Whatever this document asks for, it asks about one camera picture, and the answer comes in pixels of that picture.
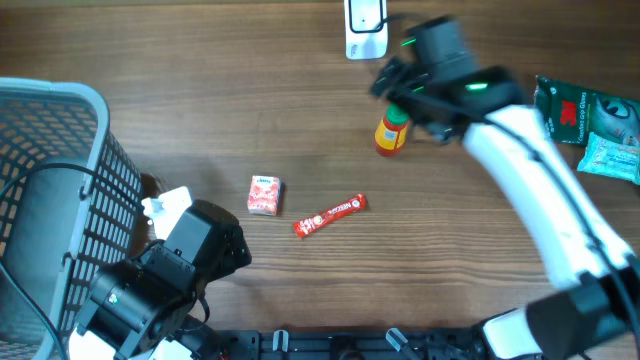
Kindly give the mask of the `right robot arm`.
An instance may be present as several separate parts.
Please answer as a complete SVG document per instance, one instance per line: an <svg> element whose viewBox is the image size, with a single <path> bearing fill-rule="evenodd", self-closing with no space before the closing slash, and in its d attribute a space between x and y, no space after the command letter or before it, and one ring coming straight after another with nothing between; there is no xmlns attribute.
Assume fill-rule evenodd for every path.
<svg viewBox="0 0 640 360"><path fill-rule="evenodd" d="M504 67L482 68L457 21L411 27L371 92L440 142L459 140L534 240L554 293L470 328L484 359L568 359L639 331L639 259L591 202Z"/></svg>

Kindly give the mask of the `small red white carton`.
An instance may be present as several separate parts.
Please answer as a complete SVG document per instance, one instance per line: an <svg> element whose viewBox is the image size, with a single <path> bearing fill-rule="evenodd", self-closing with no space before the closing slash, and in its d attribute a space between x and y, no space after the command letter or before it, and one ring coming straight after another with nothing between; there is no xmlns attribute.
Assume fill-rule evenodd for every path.
<svg viewBox="0 0 640 360"><path fill-rule="evenodd" d="M278 177L254 175L248 194L248 211L251 214L276 216L280 192L281 181Z"/></svg>

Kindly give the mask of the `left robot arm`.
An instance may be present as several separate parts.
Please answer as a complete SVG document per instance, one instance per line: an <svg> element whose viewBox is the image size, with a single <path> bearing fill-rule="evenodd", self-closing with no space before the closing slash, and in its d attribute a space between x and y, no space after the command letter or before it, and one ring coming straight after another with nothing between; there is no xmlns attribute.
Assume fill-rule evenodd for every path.
<svg viewBox="0 0 640 360"><path fill-rule="evenodd" d="M73 359L149 359L161 352L200 359L195 337L204 324L190 317L215 280L249 265L239 220L224 208L194 201L166 238L142 253L105 265L68 341Z"/></svg>

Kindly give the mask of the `red chili sauce bottle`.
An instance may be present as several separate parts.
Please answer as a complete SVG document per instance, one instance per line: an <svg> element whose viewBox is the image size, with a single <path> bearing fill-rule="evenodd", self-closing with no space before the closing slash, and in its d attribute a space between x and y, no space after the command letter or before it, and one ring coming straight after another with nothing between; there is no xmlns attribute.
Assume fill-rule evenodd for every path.
<svg viewBox="0 0 640 360"><path fill-rule="evenodd" d="M409 115L399 106L391 104L381 119L375 134L376 151L385 157L399 153L406 142Z"/></svg>

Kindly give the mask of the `red coffee stick sachet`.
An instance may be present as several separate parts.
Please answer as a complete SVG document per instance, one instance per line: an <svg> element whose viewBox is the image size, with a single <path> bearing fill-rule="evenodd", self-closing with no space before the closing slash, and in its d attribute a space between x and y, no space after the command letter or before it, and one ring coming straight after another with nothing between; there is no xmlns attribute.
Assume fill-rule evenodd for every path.
<svg viewBox="0 0 640 360"><path fill-rule="evenodd" d="M299 238L304 238L347 215L364 210L366 206L366 196L357 194L339 205L294 223L292 227Z"/></svg>

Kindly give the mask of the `green 3M gloves packet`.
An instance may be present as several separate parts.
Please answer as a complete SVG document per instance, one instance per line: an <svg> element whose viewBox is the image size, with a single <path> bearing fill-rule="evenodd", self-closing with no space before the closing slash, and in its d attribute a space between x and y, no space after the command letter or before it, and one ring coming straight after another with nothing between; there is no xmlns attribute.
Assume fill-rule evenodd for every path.
<svg viewBox="0 0 640 360"><path fill-rule="evenodd" d="M537 76L534 105L550 137L586 146L591 134L617 144L639 145L639 102Z"/></svg>

